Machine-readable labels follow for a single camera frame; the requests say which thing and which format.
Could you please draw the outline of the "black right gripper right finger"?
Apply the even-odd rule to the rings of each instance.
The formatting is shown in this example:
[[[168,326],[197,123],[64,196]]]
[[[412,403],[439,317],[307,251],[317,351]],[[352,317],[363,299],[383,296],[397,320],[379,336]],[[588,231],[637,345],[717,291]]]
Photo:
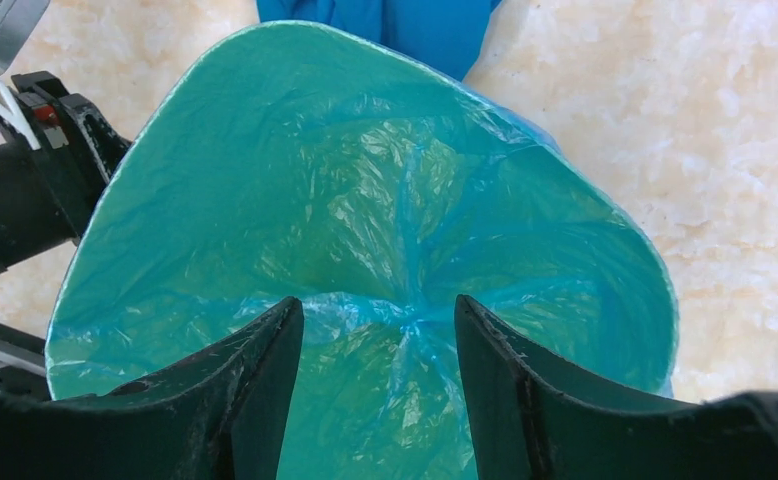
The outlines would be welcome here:
[[[778,479],[778,392],[693,404],[598,376],[455,305],[482,479]]]

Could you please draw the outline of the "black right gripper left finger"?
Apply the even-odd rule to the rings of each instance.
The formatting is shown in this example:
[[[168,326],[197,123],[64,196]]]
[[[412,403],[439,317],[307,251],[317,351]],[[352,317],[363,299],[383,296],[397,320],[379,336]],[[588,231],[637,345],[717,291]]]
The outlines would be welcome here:
[[[0,392],[0,479],[273,479],[303,331],[301,302],[288,297],[105,395]]]

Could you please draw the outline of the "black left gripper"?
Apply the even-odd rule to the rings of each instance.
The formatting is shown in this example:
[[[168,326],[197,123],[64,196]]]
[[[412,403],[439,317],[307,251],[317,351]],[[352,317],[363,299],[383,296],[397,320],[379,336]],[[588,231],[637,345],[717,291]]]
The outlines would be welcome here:
[[[131,141],[47,71],[15,74],[16,100],[41,142],[32,158],[72,239],[81,238]]]

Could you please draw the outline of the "light blue translucent plastic bag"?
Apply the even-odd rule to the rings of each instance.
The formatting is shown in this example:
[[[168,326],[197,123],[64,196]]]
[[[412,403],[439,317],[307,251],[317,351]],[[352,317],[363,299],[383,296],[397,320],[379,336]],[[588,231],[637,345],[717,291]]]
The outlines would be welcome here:
[[[247,28],[168,94],[102,196],[47,339],[58,399],[104,393],[300,299],[282,479],[473,479],[466,294],[616,382],[670,387],[651,242],[521,117],[306,22]]]

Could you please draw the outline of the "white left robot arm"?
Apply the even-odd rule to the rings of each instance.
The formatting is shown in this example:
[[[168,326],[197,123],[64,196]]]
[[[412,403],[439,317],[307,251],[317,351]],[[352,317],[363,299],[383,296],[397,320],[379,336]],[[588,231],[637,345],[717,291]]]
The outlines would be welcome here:
[[[17,74],[12,83],[38,146],[0,116],[0,273],[67,241],[78,243],[132,144],[55,75]]]

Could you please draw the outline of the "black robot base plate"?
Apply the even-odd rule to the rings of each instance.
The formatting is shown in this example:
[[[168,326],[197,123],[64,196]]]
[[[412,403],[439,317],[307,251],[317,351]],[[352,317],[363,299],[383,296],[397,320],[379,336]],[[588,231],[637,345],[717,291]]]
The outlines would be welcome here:
[[[43,338],[0,323],[0,391],[49,401],[44,348]]]

